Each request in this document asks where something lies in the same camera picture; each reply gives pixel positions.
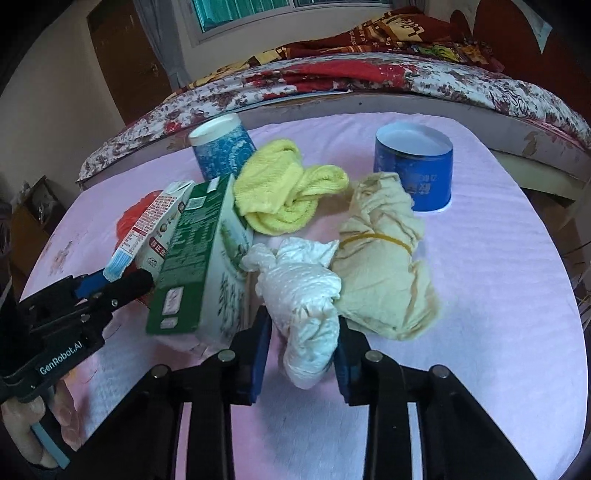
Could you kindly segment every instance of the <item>finger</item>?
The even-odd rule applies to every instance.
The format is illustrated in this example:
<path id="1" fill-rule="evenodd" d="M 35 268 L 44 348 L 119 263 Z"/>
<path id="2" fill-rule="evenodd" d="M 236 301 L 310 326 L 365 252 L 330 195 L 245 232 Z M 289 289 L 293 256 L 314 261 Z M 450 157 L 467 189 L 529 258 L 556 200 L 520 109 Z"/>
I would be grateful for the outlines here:
<path id="1" fill-rule="evenodd" d="M 60 425 L 63 427 L 70 425 L 76 410 L 74 409 L 74 399 L 63 380 L 56 383 L 56 394 L 50 408 Z"/>
<path id="2" fill-rule="evenodd" d="M 61 436 L 73 450 L 78 450 L 78 448 L 81 447 L 82 438 L 80 436 L 80 421 L 75 411 L 72 415 L 72 421 L 70 424 L 67 427 L 61 428 Z"/>
<path id="3" fill-rule="evenodd" d="M 31 430 L 31 425 L 40 421 L 44 414 L 45 403 L 41 397 L 27 404 L 11 398 L 2 405 L 4 426 L 25 460 L 46 468 L 55 468 L 56 461 L 42 447 Z"/>

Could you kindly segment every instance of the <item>white cloth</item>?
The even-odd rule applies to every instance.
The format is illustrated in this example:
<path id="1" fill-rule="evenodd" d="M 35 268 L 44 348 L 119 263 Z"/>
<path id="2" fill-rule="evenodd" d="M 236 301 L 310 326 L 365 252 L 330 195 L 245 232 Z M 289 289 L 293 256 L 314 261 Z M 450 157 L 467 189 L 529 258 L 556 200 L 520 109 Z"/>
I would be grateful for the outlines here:
<path id="1" fill-rule="evenodd" d="M 331 267 L 343 280 L 335 303 L 339 313 L 394 340 L 416 337 L 439 313 L 427 264 L 411 256 L 425 232 L 412 206 L 397 173 L 373 173 L 360 182 L 349 206 L 350 218 L 340 227 L 341 241 L 359 234 L 384 238 L 341 244 Z"/>
<path id="2" fill-rule="evenodd" d="M 276 252 L 255 244 L 242 259 L 245 270 L 261 272 L 255 292 L 287 339 L 282 362 L 299 388 L 320 381 L 336 349 L 339 318 L 333 299 L 339 298 L 341 283 L 328 266 L 338 246 L 338 241 L 287 238 Z"/>

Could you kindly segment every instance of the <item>pink bedsheet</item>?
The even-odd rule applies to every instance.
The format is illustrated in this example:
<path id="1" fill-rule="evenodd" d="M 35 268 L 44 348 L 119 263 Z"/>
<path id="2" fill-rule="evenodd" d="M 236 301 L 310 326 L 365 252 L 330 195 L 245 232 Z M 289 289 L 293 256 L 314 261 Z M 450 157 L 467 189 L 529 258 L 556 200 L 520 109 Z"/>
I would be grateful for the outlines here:
<path id="1" fill-rule="evenodd" d="M 399 119 L 437 128 L 454 145 L 452 205 L 425 217 L 420 248 L 444 309 L 416 340 L 369 336 L 370 344 L 403 365 L 449 366 L 538 480 L 556 480 L 579 450 L 586 418 L 582 329 L 569 279 L 544 225 L 486 147 L 454 120 L 398 113 L 311 118 L 267 125 L 251 135 L 258 146 L 291 138 L 305 164 L 337 164 L 356 180 L 372 170 L 376 130 Z M 51 237 L 25 295 L 65 275 L 104 267 L 121 214 L 148 192 L 185 178 L 201 180 L 191 150 L 165 155 L 83 192 Z M 343 205 L 323 202 L 318 215 L 324 216 L 321 222 L 298 234 L 337 238 L 346 217 Z M 68 380 L 87 434 L 152 365 L 194 363 L 146 336 L 146 315 L 139 304 L 117 312 L 105 332 L 106 346 Z M 233 407 L 232 415 L 238 480 L 362 477 L 367 409 L 344 404 L 332 372 L 310 391 L 293 387 L 278 371 L 276 339 L 258 402 Z M 415 430 L 413 435 L 416 449 Z M 413 462 L 418 472 L 418 459 Z M 178 478 L 183 468 L 180 462 Z"/>

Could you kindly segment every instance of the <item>wooden door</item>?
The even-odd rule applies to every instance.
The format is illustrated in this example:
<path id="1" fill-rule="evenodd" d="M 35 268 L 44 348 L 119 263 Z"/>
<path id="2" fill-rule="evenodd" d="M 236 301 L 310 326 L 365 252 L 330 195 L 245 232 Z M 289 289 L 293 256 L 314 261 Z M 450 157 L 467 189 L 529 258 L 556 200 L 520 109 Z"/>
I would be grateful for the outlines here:
<path id="1" fill-rule="evenodd" d="M 172 93 L 132 0 L 103 0 L 88 16 L 88 26 L 100 69 L 126 125 Z"/>

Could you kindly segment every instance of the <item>yellow rubber band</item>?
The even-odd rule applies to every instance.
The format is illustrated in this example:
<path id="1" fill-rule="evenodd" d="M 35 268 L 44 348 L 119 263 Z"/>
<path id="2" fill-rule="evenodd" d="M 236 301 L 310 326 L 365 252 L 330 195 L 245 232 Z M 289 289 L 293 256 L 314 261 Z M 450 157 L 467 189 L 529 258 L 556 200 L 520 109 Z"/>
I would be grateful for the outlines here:
<path id="1" fill-rule="evenodd" d="M 388 235 L 383 235 L 381 233 L 360 233 L 359 235 L 350 236 L 349 238 L 346 238 L 345 240 L 343 240 L 339 244 L 339 248 L 345 246 L 348 243 L 355 242 L 356 240 L 361 240 L 363 238 L 378 238 L 380 240 L 386 240 L 387 242 L 390 242 L 390 243 L 396 244 L 396 245 L 400 245 L 401 247 L 403 247 L 411 257 L 413 255 L 413 251 L 411 250 L 411 248 L 407 244 L 405 244 L 404 242 L 401 242 L 397 238 L 393 238 Z"/>

